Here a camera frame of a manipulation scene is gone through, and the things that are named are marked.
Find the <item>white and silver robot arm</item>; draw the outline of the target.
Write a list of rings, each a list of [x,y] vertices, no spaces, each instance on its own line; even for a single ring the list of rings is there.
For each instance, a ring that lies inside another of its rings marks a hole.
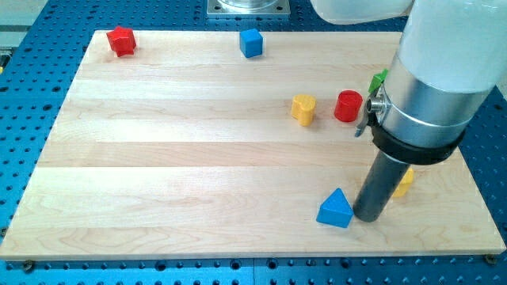
[[[409,16],[383,83],[396,139],[454,142],[506,71],[506,0],[311,0],[335,25]]]

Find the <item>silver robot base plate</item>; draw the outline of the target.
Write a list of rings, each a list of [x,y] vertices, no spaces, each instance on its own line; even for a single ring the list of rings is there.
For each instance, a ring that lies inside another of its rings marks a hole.
[[[288,16],[290,13],[289,0],[207,0],[207,15],[213,17]]]

